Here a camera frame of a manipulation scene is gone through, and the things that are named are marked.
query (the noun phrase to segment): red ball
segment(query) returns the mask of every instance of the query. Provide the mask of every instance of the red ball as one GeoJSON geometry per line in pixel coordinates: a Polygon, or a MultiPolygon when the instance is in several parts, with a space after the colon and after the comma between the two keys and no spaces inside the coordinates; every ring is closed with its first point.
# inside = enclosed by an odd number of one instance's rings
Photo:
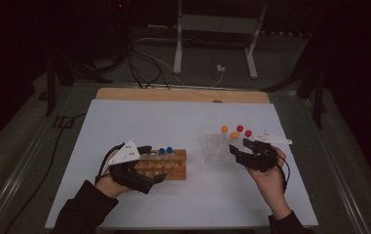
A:
{"type": "Polygon", "coordinates": [[[252,131],[251,130],[245,131],[245,136],[246,137],[251,137],[252,136],[252,131]]]}
{"type": "Polygon", "coordinates": [[[242,126],[242,125],[238,125],[238,126],[237,126],[237,131],[238,131],[238,132],[242,132],[242,130],[243,130],[243,126],[242,126]]]}

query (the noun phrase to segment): white metal leg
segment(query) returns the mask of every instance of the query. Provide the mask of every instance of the white metal leg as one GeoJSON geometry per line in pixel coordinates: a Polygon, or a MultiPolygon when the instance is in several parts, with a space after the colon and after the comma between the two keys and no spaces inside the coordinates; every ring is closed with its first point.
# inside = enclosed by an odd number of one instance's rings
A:
{"type": "Polygon", "coordinates": [[[178,0],[178,25],[177,25],[175,61],[173,73],[180,74],[182,66],[182,0],[178,0]]]}
{"type": "Polygon", "coordinates": [[[249,77],[251,79],[258,78],[258,73],[257,73],[257,69],[255,68],[255,62],[254,62],[254,58],[252,57],[252,53],[254,52],[255,44],[257,43],[258,36],[260,35],[260,32],[261,32],[261,25],[262,25],[266,11],[267,11],[267,5],[264,5],[261,10],[261,14],[258,18],[258,23],[255,28],[255,31],[252,34],[251,44],[249,45],[249,47],[245,48],[246,64],[248,65],[249,77]]]}

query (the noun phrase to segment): white table surface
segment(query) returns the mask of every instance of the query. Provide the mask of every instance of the white table surface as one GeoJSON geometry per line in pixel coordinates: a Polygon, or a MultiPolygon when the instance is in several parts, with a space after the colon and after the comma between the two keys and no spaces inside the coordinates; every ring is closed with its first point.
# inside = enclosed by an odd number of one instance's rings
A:
{"type": "MultiPolygon", "coordinates": [[[[285,137],[269,103],[97,100],[91,103],[46,222],[53,228],[67,199],[85,179],[94,182],[107,151],[133,138],[138,146],[187,150],[187,179],[164,181],[149,194],[132,191],[99,226],[113,229],[201,229],[267,226],[270,209],[245,168],[237,163],[205,164],[205,134],[243,125],[255,134],[285,137]]],[[[286,198],[303,225],[317,225],[307,191],[289,145],[275,144],[286,155],[291,177],[286,198]]]]}

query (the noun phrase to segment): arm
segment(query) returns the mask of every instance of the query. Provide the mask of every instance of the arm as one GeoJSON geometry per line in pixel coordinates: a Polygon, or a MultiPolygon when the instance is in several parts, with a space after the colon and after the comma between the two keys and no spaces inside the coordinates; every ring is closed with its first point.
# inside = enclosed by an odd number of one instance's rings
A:
{"type": "MultiPolygon", "coordinates": [[[[277,154],[285,159],[286,155],[274,147],[277,154]]],[[[278,164],[282,167],[284,161],[278,158],[278,164]]],[[[306,234],[313,233],[303,227],[294,212],[288,206],[282,188],[282,177],[277,167],[273,167],[265,173],[247,168],[251,177],[255,180],[258,189],[265,202],[270,207],[273,215],[269,217],[270,227],[276,234],[306,234]]]]}
{"type": "Polygon", "coordinates": [[[76,196],[60,210],[52,233],[94,233],[118,204],[116,198],[128,191],[131,189],[114,182],[111,176],[102,177],[95,186],[85,180],[76,196]]]}

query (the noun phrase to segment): black sleeve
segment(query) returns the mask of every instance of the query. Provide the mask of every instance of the black sleeve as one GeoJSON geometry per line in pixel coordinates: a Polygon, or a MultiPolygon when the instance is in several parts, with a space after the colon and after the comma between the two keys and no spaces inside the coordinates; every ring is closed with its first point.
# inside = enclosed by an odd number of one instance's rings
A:
{"type": "Polygon", "coordinates": [[[73,199],[66,202],[57,216],[53,234],[94,233],[94,229],[118,205],[85,180],[73,199]]]}
{"type": "Polygon", "coordinates": [[[269,216],[271,233],[273,234],[314,234],[313,230],[303,227],[300,220],[294,212],[291,212],[287,217],[275,220],[274,216],[269,216]]]}

